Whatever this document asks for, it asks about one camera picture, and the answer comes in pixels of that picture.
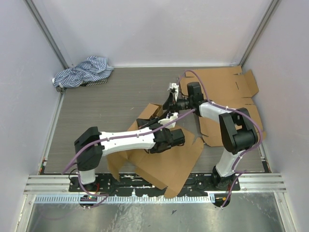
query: cardboard piece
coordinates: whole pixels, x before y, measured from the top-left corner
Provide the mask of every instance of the cardboard piece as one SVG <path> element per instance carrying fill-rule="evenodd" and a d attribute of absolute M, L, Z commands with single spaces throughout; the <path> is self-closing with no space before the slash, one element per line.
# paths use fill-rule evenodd
<path fill-rule="evenodd" d="M 258 91 L 255 78 L 252 71 L 242 74 L 240 66 L 201 69 L 195 72 L 202 79 L 207 90 L 208 97 L 217 104 L 228 106 L 230 108 L 245 107 L 248 109 L 251 118 L 259 125 L 263 131 L 260 115 L 251 97 Z M 190 82 L 199 82 L 193 73 L 187 72 L 186 77 L 180 82 L 182 93 L 188 94 L 187 84 Z M 219 123 L 209 118 L 199 118 L 203 140 L 209 146 L 223 146 Z"/>
<path fill-rule="evenodd" d="M 149 119 L 162 113 L 161 105 L 148 104 L 138 118 Z M 184 128 L 176 126 L 173 130 L 175 129 L 182 129 L 185 135 L 183 146 L 172 147 L 157 154 L 135 149 L 108 155 L 108 167 L 113 177 L 119 181 L 119 171 L 125 162 L 129 161 L 136 166 L 136 174 L 159 189 L 167 188 L 165 197 L 177 196 L 202 153 L 204 143 L 201 138 L 195 140 L 195 135 Z M 138 130 L 136 121 L 128 130 Z"/>

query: blue striped cloth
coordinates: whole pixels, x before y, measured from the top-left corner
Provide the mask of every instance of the blue striped cloth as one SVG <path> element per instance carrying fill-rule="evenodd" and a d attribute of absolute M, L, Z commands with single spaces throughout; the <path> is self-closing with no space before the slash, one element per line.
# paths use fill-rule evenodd
<path fill-rule="evenodd" d="M 74 68 L 58 72 L 53 79 L 57 88 L 76 88 L 80 85 L 102 84 L 107 82 L 113 67 L 108 66 L 106 57 L 88 57 Z"/>

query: gray floor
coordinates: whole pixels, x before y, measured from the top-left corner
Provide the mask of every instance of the gray floor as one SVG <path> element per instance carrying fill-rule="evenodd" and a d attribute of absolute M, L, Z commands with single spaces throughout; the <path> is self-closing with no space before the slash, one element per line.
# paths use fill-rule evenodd
<path fill-rule="evenodd" d="M 74 141 L 89 127 L 100 131 L 126 131 L 148 103 L 163 103 L 168 97 L 168 85 L 175 82 L 184 68 L 117 68 L 107 84 L 68 89 L 60 111 L 55 134 L 48 155 L 45 173 L 60 173 L 74 156 Z M 190 115 L 178 125 L 197 136 L 199 122 Z M 211 172 L 219 161 L 223 148 L 205 145 L 193 172 Z M 263 172 L 258 150 L 248 153 L 238 170 Z M 133 172 L 127 163 L 121 170 Z M 102 159 L 97 172 L 108 172 Z"/>

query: metal strip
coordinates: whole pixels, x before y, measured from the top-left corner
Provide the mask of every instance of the metal strip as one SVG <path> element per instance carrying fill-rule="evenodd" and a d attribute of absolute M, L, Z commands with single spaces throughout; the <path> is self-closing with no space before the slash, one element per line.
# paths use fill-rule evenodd
<path fill-rule="evenodd" d="M 49 29 L 47 28 L 46 24 L 44 23 L 44 20 L 41 17 L 41 15 L 40 15 L 38 9 L 36 8 L 35 4 L 33 3 L 33 1 L 32 0 L 24 0 L 24 2 L 26 3 L 28 9 L 31 11 L 34 19 L 37 21 L 39 27 L 41 28 L 44 36 L 46 37 L 47 41 L 49 42 L 50 46 L 52 47 L 55 55 L 57 56 L 58 60 L 62 64 L 63 68 L 64 69 L 69 68 L 69 66 L 66 63 L 59 47 L 55 43 L 55 40 L 54 40 L 52 34 L 50 33 Z"/>
<path fill-rule="evenodd" d="M 25 194 L 76 194 L 69 192 L 70 180 L 67 175 L 31 175 L 28 179 Z M 243 174 L 239 177 L 240 191 L 244 192 L 286 192 L 280 174 Z M 226 191 L 207 191 L 226 193 Z"/>
<path fill-rule="evenodd" d="M 47 204 L 55 204 L 55 203 L 85 203 L 80 201 L 80 197 L 83 194 L 61 194 L 61 195 L 37 195 L 35 199 L 35 203 L 47 203 Z M 97 202 L 103 200 L 103 197 L 98 197 Z M 212 203 L 215 202 L 214 195 L 204 196 L 204 197 L 175 197 L 175 198 L 165 198 L 163 196 L 160 197 L 108 197 L 104 204 L 121 204 L 121 203 L 142 203 L 142 204 L 157 204 L 157 203 Z"/>
<path fill-rule="evenodd" d="M 62 103 L 63 103 L 64 97 L 65 97 L 65 94 L 66 94 L 66 91 L 63 94 L 59 94 L 60 97 L 59 97 L 57 108 L 56 108 L 56 111 L 55 111 L 55 114 L 54 114 L 54 117 L 53 117 L 53 120 L 52 120 L 52 124 L 50 126 L 50 129 L 49 129 L 49 132 L 48 132 L 48 135 L 47 135 L 47 142 L 46 142 L 46 145 L 44 147 L 43 157 L 42 157 L 42 160 L 40 162 L 40 166 L 41 166 L 43 160 L 47 160 L 47 158 L 48 158 L 49 150 L 50 150 L 50 147 L 51 147 L 51 144 L 52 144 L 52 141 L 53 141 L 54 133 L 55 133 L 55 130 L 56 130 L 56 126 L 57 126 L 57 122 L 58 122 L 58 119 L 59 119 L 60 110 L 61 110 L 61 107 L 62 107 Z"/>
<path fill-rule="evenodd" d="M 277 9 L 279 3 L 281 2 L 281 0 L 272 0 L 271 3 L 269 4 L 259 26 L 257 27 L 257 30 L 255 31 L 243 57 L 240 60 L 239 65 L 241 67 L 244 66 L 244 64 L 246 63 L 250 53 L 252 52 L 256 42 L 258 41 L 258 39 L 260 38 L 261 34 L 263 33 L 264 29 L 266 28 L 271 16 L 274 14 L 275 10 Z"/>
<path fill-rule="evenodd" d="M 274 193 L 285 231 L 296 232 L 284 193 Z"/>
<path fill-rule="evenodd" d="M 25 229 L 27 228 L 36 195 L 24 195 L 24 197 L 26 198 L 26 200 L 23 205 L 19 221 L 17 223 L 17 227 L 15 230 L 16 232 L 24 232 Z"/>

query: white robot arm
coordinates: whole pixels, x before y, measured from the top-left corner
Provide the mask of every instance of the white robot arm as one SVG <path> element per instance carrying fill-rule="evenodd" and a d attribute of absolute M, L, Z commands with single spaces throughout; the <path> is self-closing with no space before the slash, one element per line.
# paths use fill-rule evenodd
<path fill-rule="evenodd" d="M 164 114 L 160 118 L 137 119 L 140 130 L 109 133 L 99 132 L 97 127 L 92 127 L 82 134 L 74 143 L 76 152 L 90 142 L 105 138 L 107 140 L 97 146 L 89 147 L 77 158 L 81 183 L 87 185 L 95 182 L 95 168 L 102 156 L 131 149 L 148 149 L 150 153 L 160 153 L 173 146 L 183 144 L 185 139 L 182 130 L 169 130 L 169 128 L 175 126 L 175 123 L 154 133 L 152 131 L 176 119 L 181 110 L 188 109 L 195 109 L 196 115 L 210 118 L 220 124 L 224 151 L 219 163 L 213 168 L 211 178 L 213 185 L 218 188 L 225 188 L 227 184 L 233 181 L 234 169 L 240 160 L 239 155 L 258 141 L 254 126 L 245 117 L 220 109 L 214 106 L 213 102 L 204 100 L 199 82 L 189 83 L 187 88 L 188 97 L 178 99 L 178 85 L 171 84 L 169 86 L 169 98 L 163 104 Z M 245 108 L 238 109 L 238 111 L 249 116 L 249 112 Z M 241 129 L 237 130 L 235 125 L 241 126 Z M 122 138 L 127 135 L 138 134 L 146 135 Z M 109 138 L 115 136 L 120 138 L 109 140 Z"/>

